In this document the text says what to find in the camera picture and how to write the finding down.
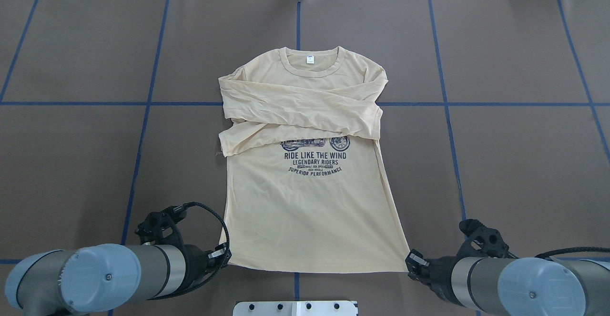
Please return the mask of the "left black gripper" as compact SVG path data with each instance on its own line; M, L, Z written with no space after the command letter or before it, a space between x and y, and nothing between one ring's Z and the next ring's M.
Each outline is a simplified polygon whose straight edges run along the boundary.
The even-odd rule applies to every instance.
M204 277L212 278L218 271L227 267L232 253L228 242L224 242L215 249L203 251L195 245L185 245L189 268L185 276L185 288L192 288L202 283Z

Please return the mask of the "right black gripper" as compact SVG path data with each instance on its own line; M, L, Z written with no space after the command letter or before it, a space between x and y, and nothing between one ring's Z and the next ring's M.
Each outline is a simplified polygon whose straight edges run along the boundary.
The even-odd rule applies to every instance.
M410 279L425 283L437 297L445 302L458 302L451 281L453 268L455 267L455 256L425 259L421 252L411 249L405 258L405 263L409 270L408 277ZM423 276L421 270L425 267L427 267L427 274Z

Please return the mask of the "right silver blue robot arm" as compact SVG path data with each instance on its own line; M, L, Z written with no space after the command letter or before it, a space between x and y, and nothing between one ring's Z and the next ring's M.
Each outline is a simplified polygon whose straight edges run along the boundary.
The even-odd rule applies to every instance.
M499 259L445 256L412 250L410 279L445 302L493 316L607 316L609 262L580 259Z

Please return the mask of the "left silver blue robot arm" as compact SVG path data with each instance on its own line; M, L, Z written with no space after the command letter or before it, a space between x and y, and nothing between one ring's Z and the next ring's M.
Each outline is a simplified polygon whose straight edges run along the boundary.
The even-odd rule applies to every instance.
M6 299L24 316L87 316L124 304L188 294L231 257L227 244L102 244L31 255L7 277Z

